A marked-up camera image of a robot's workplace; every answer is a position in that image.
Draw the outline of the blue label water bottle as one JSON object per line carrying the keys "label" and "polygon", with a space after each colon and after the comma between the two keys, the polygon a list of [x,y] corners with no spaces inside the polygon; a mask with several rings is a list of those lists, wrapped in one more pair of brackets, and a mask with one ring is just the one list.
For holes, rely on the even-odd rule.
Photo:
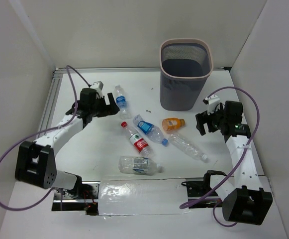
{"label": "blue label water bottle", "polygon": [[120,85],[115,86],[114,91],[114,98],[117,106],[119,107],[120,111],[120,117],[123,120],[127,120],[131,118],[130,109],[128,106],[128,102],[125,97],[125,91]]}

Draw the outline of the clear unlabelled plastic bottle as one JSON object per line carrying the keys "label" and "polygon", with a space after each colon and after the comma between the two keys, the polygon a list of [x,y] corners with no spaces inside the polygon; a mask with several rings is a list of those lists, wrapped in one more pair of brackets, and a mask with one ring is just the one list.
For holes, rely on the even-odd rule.
{"label": "clear unlabelled plastic bottle", "polygon": [[169,135],[169,143],[194,160],[202,162],[207,162],[208,160],[207,155],[195,143],[180,133],[171,133]]}

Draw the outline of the wide clear labelled bottle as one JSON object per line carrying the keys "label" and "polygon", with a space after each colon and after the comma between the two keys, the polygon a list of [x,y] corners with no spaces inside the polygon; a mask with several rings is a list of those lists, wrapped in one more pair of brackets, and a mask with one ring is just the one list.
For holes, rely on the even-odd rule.
{"label": "wide clear labelled bottle", "polygon": [[150,158],[121,156],[118,169],[124,174],[154,175],[163,172],[163,167]]}

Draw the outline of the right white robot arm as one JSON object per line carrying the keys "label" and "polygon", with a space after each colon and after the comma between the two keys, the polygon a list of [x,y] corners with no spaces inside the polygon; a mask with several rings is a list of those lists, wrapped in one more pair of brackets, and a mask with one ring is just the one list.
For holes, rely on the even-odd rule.
{"label": "right white robot arm", "polygon": [[197,114],[196,128],[201,135],[220,131],[229,150],[234,172],[234,182],[230,183],[226,174],[207,171],[202,189],[207,195],[219,196],[222,201],[223,217],[228,222],[261,225],[272,205],[273,197],[266,192],[258,177],[252,147],[249,142],[251,132],[242,123],[243,105],[226,101],[213,95],[203,101],[207,110]]}

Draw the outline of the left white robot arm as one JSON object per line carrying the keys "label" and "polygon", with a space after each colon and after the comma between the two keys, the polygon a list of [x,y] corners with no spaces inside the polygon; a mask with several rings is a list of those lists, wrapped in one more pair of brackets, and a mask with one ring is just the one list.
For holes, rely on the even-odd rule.
{"label": "left white robot arm", "polygon": [[72,105],[55,130],[48,132],[33,142],[20,144],[15,169],[15,178],[43,189],[59,188],[76,199],[84,190],[90,189],[82,183],[79,175],[57,170],[56,155],[60,149],[77,133],[82,131],[93,118],[115,115],[119,112],[113,94],[109,93],[105,102],[101,81],[83,88],[80,99]]}

